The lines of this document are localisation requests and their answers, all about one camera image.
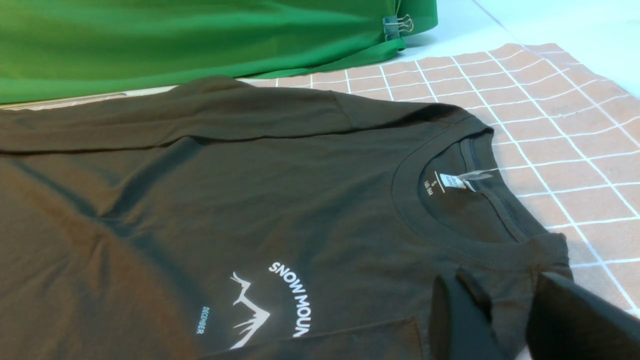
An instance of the white print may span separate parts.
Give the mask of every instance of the white print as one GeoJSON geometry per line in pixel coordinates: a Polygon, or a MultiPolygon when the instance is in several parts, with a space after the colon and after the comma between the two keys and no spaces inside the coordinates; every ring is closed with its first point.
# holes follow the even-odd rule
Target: white print
{"type": "MultiPolygon", "coordinates": [[[[273,263],[271,267],[269,267],[270,272],[274,272],[280,277],[289,283],[289,287],[291,292],[294,294],[306,293],[304,286],[300,283],[300,279],[291,271],[291,269],[287,268],[281,263],[273,263]]],[[[294,338],[299,338],[300,336],[309,332],[311,328],[311,304],[307,302],[307,295],[298,295],[295,296],[294,299],[298,301],[296,307],[298,308],[296,314],[298,315],[298,321],[296,321],[296,331],[293,334],[294,338]]]]}
{"type": "Polygon", "coordinates": [[[427,189],[427,194],[429,194],[429,196],[433,195],[433,187],[436,186],[437,183],[438,181],[433,181],[431,184],[429,184],[429,181],[424,182],[424,188],[427,189]]]}
{"type": "Polygon", "coordinates": [[[249,286],[251,286],[250,282],[240,279],[235,272],[234,272],[234,276],[231,277],[231,279],[242,286],[242,290],[240,290],[240,296],[234,302],[234,306],[236,304],[242,303],[246,307],[248,307],[250,310],[253,311],[252,319],[250,319],[247,322],[243,322],[234,326],[234,329],[235,329],[236,327],[247,325],[247,327],[240,332],[240,334],[242,334],[243,332],[246,332],[246,335],[244,335],[242,340],[238,341],[234,346],[231,347],[231,349],[234,349],[234,348],[243,347],[244,344],[246,344],[246,342],[249,341],[249,339],[251,339],[253,334],[255,334],[255,332],[258,331],[258,329],[260,329],[262,325],[264,325],[264,322],[267,321],[267,319],[271,314],[269,314],[265,310],[262,310],[256,304],[254,304],[251,300],[246,298],[245,294],[246,294],[246,291],[249,289],[249,286]]]}
{"type": "Polygon", "coordinates": [[[204,329],[207,327],[207,319],[209,318],[209,308],[203,307],[202,313],[200,313],[200,323],[198,323],[197,334],[204,334],[204,329]]]}

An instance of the size label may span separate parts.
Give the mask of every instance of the size label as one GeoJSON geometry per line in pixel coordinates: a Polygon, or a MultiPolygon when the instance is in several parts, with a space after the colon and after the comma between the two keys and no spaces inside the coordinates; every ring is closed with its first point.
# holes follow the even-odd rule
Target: size label
{"type": "Polygon", "coordinates": [[[442,180],[442,185],[447,188],[459,188],[459,189],[467,188],[465,183],[462,180],[458,179],[457,176],[440,174],[440,179],[442,180]]]}

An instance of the white surface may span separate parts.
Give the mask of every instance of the white surface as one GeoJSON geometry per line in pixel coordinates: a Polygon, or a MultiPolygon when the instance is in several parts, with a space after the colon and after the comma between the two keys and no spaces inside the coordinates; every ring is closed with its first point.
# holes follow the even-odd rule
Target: white surface
{"type": "Polygon", "coordinates": [[[557,43],[640,97],[639,0],[438,0],[438,18],[394,61],[557,43]]]}

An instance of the hang tag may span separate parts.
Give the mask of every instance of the hang tag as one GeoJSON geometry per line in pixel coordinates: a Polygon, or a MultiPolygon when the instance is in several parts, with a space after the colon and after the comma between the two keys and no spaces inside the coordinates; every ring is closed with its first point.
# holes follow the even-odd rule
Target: hang tag
{"type": "Polygon", "coordinates": [[[459,188],[466,189],[467,186],[465,183],[460,180],[457,176],[440,174],[440,179],[442,180],[442,185],[448,188],[459,188]]]}
{"type": "Polygon", "coordinates": [[[467,180],[462,180],[463,183],[465,183],[465,185],[467,186],[467,188],[473,192],[476,192],[476,189],[474,189],[473,185],[471,185],[470,182],[468,182],[467,180]]]}
{"type": "Polygon", "coordinates": [[[458,179],[460,180],[482,180],[488,177],[493,177],[491,174],[487,174],[489,171],[498,170],[497,168],[489,169],[489,170],[476,170],[467,172],[465,174],[458,175],[458,179]]]}

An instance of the sleeve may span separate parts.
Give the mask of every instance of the sleeve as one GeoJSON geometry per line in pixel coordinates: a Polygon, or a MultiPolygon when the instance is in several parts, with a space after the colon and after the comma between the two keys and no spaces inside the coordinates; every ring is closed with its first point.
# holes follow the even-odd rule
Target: sleeve
{"type": "Polygon", "coordinates": [[[422,351],[415,319],[379,323],[331,334],[244,347],[200,360],[419,360],[422,351]]]}
{"type": "Polygon", "coordinates": [[[216,77],[155,95],[0,111],[0,152],[140,149],[186,136],[234,142],[351,130],[332,92],[216,77]]]}

